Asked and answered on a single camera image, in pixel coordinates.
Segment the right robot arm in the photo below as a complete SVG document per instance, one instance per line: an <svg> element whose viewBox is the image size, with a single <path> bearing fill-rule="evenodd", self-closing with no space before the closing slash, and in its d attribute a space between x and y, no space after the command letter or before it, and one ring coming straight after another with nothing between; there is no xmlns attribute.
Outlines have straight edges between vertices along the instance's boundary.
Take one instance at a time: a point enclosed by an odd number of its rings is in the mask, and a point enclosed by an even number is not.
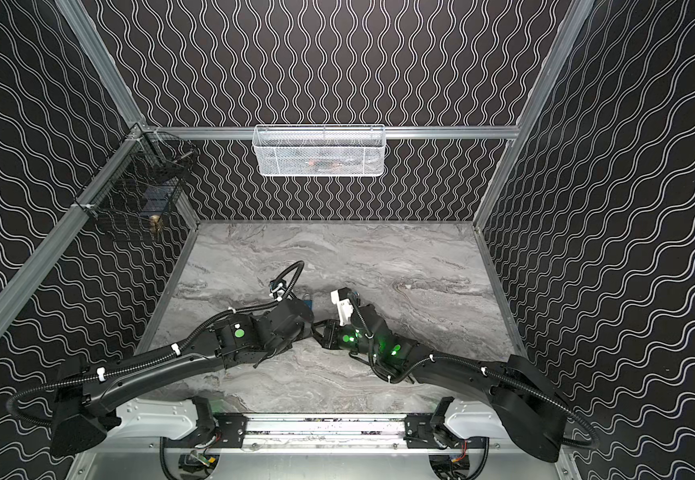
<svg viewBox="0 0 695 480"><path fill-rule="evenodd" d="M595 428L527 358L474 360L435 350L392 332L372 305L353 307L345 322L317 321L311 331L322 348L349 352L387 384L437 386L489 406L507 437L539 460L557 461L563 446L593 450L601 444Z"/></svg>

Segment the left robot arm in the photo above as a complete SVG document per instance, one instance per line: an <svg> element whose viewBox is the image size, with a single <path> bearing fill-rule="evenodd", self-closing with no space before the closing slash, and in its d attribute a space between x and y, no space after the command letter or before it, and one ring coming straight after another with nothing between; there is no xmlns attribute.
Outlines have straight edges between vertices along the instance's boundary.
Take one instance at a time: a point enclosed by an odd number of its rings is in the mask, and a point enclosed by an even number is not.
<svg viewBox="0 0 695 480"><path fill-rule="evenodd" d="M198 374L258 367L307 338L314 315L293 292L304 266L294 262L271 280L271 301L217 313L177 342L117 362L67 361L63 376L16 392L6 411L48 428L52 456L85 452L123 426L127 402Z"/></svg>

